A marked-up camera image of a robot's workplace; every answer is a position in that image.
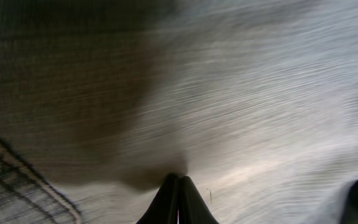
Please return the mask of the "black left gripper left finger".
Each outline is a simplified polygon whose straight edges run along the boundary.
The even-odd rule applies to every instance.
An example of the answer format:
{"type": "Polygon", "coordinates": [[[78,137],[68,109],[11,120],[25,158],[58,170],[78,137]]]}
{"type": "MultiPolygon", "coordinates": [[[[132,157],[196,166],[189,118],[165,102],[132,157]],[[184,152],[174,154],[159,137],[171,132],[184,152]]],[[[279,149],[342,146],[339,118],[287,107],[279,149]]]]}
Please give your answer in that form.
{"type": "Polygon", "coordinates": [[[168,174],[147,211],[137,224],[178,223],[178,181],[179,176],[168,174]]]}

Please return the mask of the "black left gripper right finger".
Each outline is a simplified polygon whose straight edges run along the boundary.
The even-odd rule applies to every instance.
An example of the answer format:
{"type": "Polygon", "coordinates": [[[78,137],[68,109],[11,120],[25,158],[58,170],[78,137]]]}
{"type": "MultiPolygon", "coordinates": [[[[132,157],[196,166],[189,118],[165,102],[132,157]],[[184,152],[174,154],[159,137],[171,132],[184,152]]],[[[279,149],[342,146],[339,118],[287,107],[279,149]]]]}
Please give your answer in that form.
{"type": "Polygon", "coordinates": [[[190,177],[179,179],[179,224],[218,224],[190,177]]]}

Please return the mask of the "light blue denim shorts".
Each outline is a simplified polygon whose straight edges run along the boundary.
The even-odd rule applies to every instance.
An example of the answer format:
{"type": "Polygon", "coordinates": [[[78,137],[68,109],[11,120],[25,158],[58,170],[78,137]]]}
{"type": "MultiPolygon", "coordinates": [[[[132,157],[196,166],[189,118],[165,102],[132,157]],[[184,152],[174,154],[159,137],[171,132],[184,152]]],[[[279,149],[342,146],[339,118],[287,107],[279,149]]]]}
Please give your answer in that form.
{"type": "Polygon", "coordinates": [[[0,223],[358,223],[358,1],[0,1],[0,223]]]}

